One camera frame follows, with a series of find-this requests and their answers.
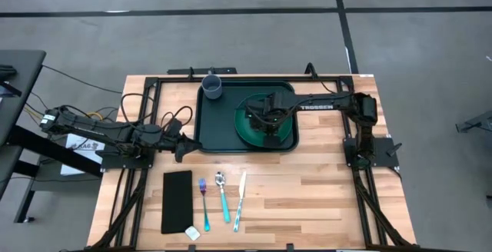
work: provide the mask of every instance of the white label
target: white label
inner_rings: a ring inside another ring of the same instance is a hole
[[[200,237],[197,228],[190,226],[186,229],[185,233],[191,238],[191,240],[197,240]]]
[[[50,121],[54,121],[55,120],[55,116],[52,116],[50,114],[45,114],[45,116],[43,117],[44,119],[48,119]]]

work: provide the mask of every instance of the wooden table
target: wooden table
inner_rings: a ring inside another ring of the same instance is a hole
[[[124,93],[142,93],[144,81],[144,75],[129,75]],[[326,92],[317,82],[291,84],[297,94]],[[336,90],[334,84],[326,85]],[[158,120],[167,111],[175,112],[183,105],[195,108],[199,86],[199,83],[164,83],[162,91],[165,95],[159,101]],[[377,99],[379,116],[374,135],[388,134],[374,77],[354,75],[354,87],[355,91]],[[125,100],[125,110],[131,120],[137,119],[140,103],[139,97]],[[183,113],[181,118],[187,118],[186,114]],[[123,121],[121,111],[118,120]],[[154,167],[148,172],[137,249],[188,249],[189,244],[196,244],[197,249],[285,249],[287,243],[293,243],[296,249],[364,247],[354,183],[342,148],[341,113],[301,111],[298,112],[298,123],[299,145],[290,153],[205,154],[196,151],[185,155],[182,164],[175,163],[173,154],[157,153]],[[183,132],[192,136],[193,130],[194,119],[184,126]],[[193,171],[194,226],[201,233],[195,242],[185,234],[161,234],[163,173],[185,170]],[[225,190],[232,219],[229,224],[223,219],[219,188],[213,184],[217,171],[223,171],[227,177]],[[234,233],[238,185],[243,171],[248,173],[246,191],[239,232]],[[96,242],[108,229],[119,174],[119,170],[112,170],[103,177],[88,245]],[[209,232],[203,230],[204,211],[198,187],[201,177],[210,182],[206,194],[211,222]],[[401,235],[414,243],[400,179],[385,167],[374,168],[374,179],[381,210]],[[125,179],[115,216],[119,212],[124,185]],[[367,211],[372,239],[377,243],[374,217],[369,209]],[[123,244],[129,242],[132,221],[133,213],[128,217]]]

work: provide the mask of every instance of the butter knife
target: butter knife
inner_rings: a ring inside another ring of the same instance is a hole
[[[241,183],[239,183],[239,206],[238,212],[236,213],[236,221],[234,222],[234,232],[239,230],[239,218],[241,217],[241,208],[243,206],[244,187],[246,187],[246,171],[243,172]]]

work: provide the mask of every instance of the blue handled fork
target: blue handled fork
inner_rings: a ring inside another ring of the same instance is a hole
[[[202,178],[198,180],[198,183],[200,184],[200,192],[201,196],[203,197],[203,211],[205,213],[205,232],[209,232],[210,230],[210,224],[208,223],[208,216],[207,216],[207,208],[205,206],[205,192],[207,191],[207,185],[205,184],[205,179]]]

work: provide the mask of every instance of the black desk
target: black desk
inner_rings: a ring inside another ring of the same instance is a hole
[[[52,178],[56,180],[77,179],[59,176],[59,167],[62,164],[66,164],[84,171],[86,173],[85,176],[91,174],[89,176],[102,177],[100,164],[16,125],[25,102],[41,72],[45,56],[46,52],[44,51],[0,50],[0,63],[11,65],[17,70],[17,74],[9,78],[8,82],[22,92],[22,95],[18,98],[3,98],[0,102],[0,199],[8,185],[8,180],[6,179],[9,179],[14,172],[30,177],[41,177],[44,180],[48,179],[46,177],[47,174],[58,174],[58,177]],[[51,170],[48,171],[46,169],[42,170],[43,166],[40,167],[37,164],[20,161],[19,157],[24,148],[58,162],[47,164],[46,167],[51,167]],[[34,181],[31,181],[15,222],[22,222],[25,219],[29,204],[36,191],[36,188],[32,189],[32,187],[36,185],[45,186],[48,184],[35,184]]]

